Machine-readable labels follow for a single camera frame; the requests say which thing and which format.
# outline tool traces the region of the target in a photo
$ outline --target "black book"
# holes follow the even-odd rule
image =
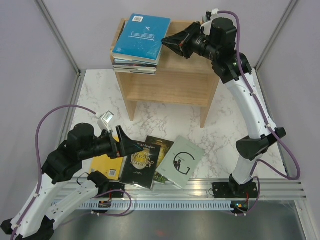
[[[151,189],[161,146],[140,141],[134,142],[144,150],[126,158],[120,182]]]

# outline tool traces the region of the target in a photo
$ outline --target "gray wall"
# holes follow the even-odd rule
[[[81,69],[110,69],[110,46],[121,18],[132,13],[200,21],[207,10],[240,17],[241,51],[255,66],[290,0],[44,0]]]
[[[32,0],[0,1],[0,222],[14,217],[37,182],[35,132],[67,104],[76,74]],[[40,131],[42,163],[54,150],[65,112]],[[0,230],[0,239],[5,237]]]
[[[301,166],[301,180],[320,228],[320,1],[300,1],[259,74],[284,141]],[[286,159],[289,169],[292,161]]]

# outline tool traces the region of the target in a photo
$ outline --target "marble tabletop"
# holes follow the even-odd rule
[[[192,174],[192,178],[197,179],[229,178],[239,157],[236,141],[248,135],[237,103],[222,83],[218,85],[204,128],[200,128],[200,107],[186,105],[139,102],[134,121],[130,121],[113,70],[87,70],[77,104],[99,113],[111,111],[114,117],[110,126],[114,134],[116,126],[121,125],[133,140],[144,142],[147,135],[170,141],[178,136],[189,139],[205,150],[205,156]],[[97,136],[101,134],[96,117],[79,108],[75,110],[72,127],[78,123],[89,123],[94,126]],[[270,147],[262,159],[285,172],[276,144]],[[82,170],[75,176],[88,172],[91,161],[84,161]],[[261,163],[254,176],[261,179],[281,178]]]

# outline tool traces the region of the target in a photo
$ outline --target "barcode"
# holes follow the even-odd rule
[[[115,177],[116,174],[117,174],[117,170],[112,170],[112,169],[110,169],[110,171],[109,171],[109,176],[110,176],[110,177]]]
[[[141,23],[143,19],[144,19],[143,16],[134,16],[132,21]]]

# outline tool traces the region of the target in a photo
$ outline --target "wooden shelf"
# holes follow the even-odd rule
[[[121,35],[126,19],[122,19],[115,33],[112,51]],[[186,29],[191,21],[172,21],[167,36]],[[211,62],[193,54],[185,59],[162,47],[162,54],[155,75],[116,72],[116,78],[131,121],[134,120],[137,102],[183,104],[201,107],[200,127],[205,122],[214,99],[219,77],[214,73]]]
[[[135,102],[206,107],[209,101],[208,76],[195,73],[173,75],[170,72],[133,74],[125,95],[127,100]]]

